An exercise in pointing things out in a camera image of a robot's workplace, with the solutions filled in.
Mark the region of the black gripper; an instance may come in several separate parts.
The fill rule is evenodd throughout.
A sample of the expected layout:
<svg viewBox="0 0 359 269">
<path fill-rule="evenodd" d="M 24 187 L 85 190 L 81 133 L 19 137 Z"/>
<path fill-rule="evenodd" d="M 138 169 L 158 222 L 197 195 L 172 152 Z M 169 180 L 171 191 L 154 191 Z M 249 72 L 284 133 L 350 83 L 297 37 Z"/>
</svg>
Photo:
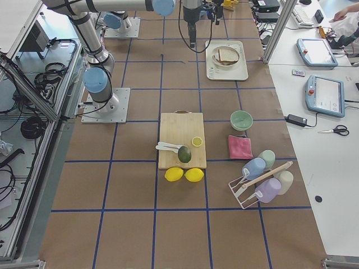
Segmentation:
<svg viewBox="0 0 359 269">
<path fill-rule="evenodd" d="M 223 18 L 223 0 L 207 1 L 211 10 L 207 11 L 207 17 L 210 20 L 221 20 Z"/>
<path fill-rule="evenodd" d="M 200 12 L 202 8 L 201 0 L 184 0 L 183 1 L 183 19 L 187 22 L 188 36 L 190 48 L 196 45 L 196 25 L 200 19 Z"/>
</svg>

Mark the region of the person's hand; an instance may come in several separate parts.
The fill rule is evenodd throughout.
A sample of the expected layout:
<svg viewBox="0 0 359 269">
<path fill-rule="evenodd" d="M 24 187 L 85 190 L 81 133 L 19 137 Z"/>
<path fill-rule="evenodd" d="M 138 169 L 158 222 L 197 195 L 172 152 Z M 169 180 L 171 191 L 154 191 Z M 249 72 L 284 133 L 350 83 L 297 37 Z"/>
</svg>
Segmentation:
<svg viewBox="0 0 359 269">
<path fill-rule="evenodd" d="M 330 22 L 337 22 L 344 20 L 347 17 L 348 8 L 343 8 L 342 10 L 338 11 L 333 18 L 330 20 Z"/>
</svg>

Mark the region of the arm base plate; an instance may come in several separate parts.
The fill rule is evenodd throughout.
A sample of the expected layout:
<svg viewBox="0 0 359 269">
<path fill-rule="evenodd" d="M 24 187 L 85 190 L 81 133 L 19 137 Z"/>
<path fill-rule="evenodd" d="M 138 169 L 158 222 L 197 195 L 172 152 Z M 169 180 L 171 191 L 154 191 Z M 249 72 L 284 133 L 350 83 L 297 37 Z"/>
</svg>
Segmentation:
<svg viewBox="0 0 359 269">
<path fill-rule="evenodd" d="M 110 39 L 137 38 L 140 21 L 139 17 L 127 17 L 123 20 L 117 16 L 110 16 L 108 13 L 104 17 L 106 27 L 104 37 Z"/>
<path fill-rule="evenodd" d="M 113 95 L 109 102 L 104 104 L 93 102 L 88 94 L 86 101 L 90 105 L 84 107 L 81 122 L 83 124 L 125 123 L 127 119 L 130 88 L 113 88 Z"/>
</svg>

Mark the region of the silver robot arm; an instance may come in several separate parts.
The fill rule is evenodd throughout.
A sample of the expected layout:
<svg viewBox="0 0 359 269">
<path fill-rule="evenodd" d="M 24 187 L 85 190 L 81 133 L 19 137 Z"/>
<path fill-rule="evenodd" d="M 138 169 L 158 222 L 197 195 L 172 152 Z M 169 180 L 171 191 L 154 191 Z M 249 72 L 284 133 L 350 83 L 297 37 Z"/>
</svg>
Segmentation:
<svg viewBox="0 0 359 269">
<path fill-rule="evenodd" d="M 89 12 L 115 12 L 115 11 L 148 11 L 155 12 L 160 16 L 169 16 L 176 1 L 42 1 L 47 9 L 58 14 L 66 15 L 71 21 L 87 56 L 90 65 L 101 65 L 109 59 L 109 52 L 101 43 L 96 33 L 95 26 L 90 20 Z M 189 45 L 182 40 L 195 53 L 202 53 L 193 50 L 196 45 L 196 23 L 200 19 L 200 12 L 203 8 L 203 1 L 181 1 L 180 8 L 183 8 L 183 19 L 187 22 Z"/>
<path fill-rule="evenodd" d="M 150 1 L 150 7 L 161 16 L 169 16 L 175 8 L 176 1 Z M 196 32 L 196 23 L 201 15 L 207 14 L 212 22 L 218 25 L 223 16 L 223 1 L 182 1 L 183 19 L 187 22 L 188 34 Z M 126 11 L 110 11 L 105 13 L 103 21 L 105 25 L 114 30 L 127 30 L 131 24 Z"/>
</svg>

